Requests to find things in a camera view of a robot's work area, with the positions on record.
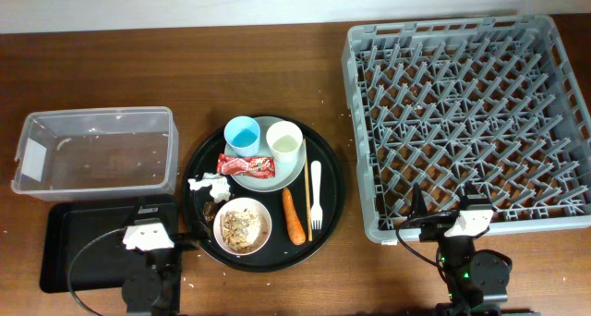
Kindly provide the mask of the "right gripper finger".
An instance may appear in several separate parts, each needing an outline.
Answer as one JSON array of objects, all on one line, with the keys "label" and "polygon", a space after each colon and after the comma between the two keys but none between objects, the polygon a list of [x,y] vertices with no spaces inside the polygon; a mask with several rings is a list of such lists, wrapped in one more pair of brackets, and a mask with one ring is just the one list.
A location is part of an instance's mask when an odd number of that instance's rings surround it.
[{"label": "right gripper finger", "polygon": [[470,181],[463,184],[463,197],[469,200],[483,199],[483,195],[478,192],[476,187]]},{"label": "right gripper finger", "polygon": [[428,207],[425,203],[422,189],[418,183],[413,185],[412,189],[412,201],[411,201],[411,214],[410,219],[416,219],[424,217],[428,214]]}]

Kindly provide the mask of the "brown food chunk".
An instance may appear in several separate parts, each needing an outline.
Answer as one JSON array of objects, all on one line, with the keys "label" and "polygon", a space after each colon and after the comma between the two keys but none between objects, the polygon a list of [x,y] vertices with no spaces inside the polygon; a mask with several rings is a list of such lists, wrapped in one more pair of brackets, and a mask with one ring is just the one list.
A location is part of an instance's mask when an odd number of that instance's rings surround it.
[{"label": "brown food chunk", "polygon": [[214,201],[206,201],[202,207],[202,213],[207,223],[212,223],[219,211],[219,204]]}]

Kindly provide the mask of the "pink bowl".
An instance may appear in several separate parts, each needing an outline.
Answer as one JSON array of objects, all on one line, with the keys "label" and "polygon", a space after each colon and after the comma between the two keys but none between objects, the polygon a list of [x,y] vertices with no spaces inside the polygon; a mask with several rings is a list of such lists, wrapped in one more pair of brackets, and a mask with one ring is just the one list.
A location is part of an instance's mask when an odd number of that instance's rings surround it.
[{"label": "pink bowl", "polygon": [[271,237],[271,215],[257,200],[233,199],[216,213],[212,231],[222,250],[235,256],[247,256],[258,252]]}]

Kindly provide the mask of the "white tissue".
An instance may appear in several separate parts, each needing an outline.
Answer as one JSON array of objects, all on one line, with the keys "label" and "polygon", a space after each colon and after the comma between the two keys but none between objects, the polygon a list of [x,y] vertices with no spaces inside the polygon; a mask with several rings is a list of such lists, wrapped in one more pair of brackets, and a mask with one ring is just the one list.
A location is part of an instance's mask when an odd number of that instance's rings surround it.
[{"label": "white tissue", "polygon": [[215,203],[229,201],[232,195],[227,178],[220,174],[204,173],[200,180],[189,178],[187,182],[192,191],[210,188],[210,196]]}]

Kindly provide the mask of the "red snack wrapper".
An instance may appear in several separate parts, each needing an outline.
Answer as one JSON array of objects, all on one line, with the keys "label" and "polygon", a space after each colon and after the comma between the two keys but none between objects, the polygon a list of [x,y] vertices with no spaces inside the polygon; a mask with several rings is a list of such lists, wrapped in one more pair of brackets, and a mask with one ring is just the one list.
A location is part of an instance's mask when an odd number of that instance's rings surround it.
[{"label": "red snack wrapper", "polygon": [[275,164],[272,157],[234,157],[221,153],[216,172],[226,176],[250,176],[260,179],[275,177]]}]

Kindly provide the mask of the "orange carrot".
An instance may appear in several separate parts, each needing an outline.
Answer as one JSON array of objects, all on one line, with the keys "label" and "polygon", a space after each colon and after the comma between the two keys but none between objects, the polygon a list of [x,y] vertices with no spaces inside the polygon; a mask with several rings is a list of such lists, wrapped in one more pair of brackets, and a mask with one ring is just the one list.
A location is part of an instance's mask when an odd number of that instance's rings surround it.
[{"label": "orange carrot", "polygon": [[306,242],[306,233],[304,232],[304,228],[296,213],[296,207],[291,191],[288,188],[284,188],[282,197],[288,236],[294,245],[303,245]]}]

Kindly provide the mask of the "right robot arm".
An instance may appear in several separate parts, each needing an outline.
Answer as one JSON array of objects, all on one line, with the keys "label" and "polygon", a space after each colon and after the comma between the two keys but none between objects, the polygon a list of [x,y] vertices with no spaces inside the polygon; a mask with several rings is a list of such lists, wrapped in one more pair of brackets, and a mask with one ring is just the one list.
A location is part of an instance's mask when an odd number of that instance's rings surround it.
[{"label": "right robot arm", "polygon": [[428,213],[418,184],[413,186],[408,224],[420,228],[421,242],[435,242],[435,267],[450,301],[435,307],[437,315],[500,315],[508,300],[512,260],[490,249],[477,250],[475,240],[489,231],[494,214],[490,198],[469,182],[459,190],[459,207]]}]

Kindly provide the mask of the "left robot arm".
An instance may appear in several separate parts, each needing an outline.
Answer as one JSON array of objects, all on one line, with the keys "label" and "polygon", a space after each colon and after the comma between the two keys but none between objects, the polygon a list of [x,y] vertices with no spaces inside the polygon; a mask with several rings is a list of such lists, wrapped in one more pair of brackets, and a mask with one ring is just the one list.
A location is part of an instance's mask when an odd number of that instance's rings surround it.
[{"label": "left robot arm", "polygon": [[126,249],[145,258],[145,265],[128,275],[122,285],[127,315],[178,315],[182,253],[199,249],[211,230],[202,220],[187,233],[167,232],[156,207],[137,206],[125,224]]}]

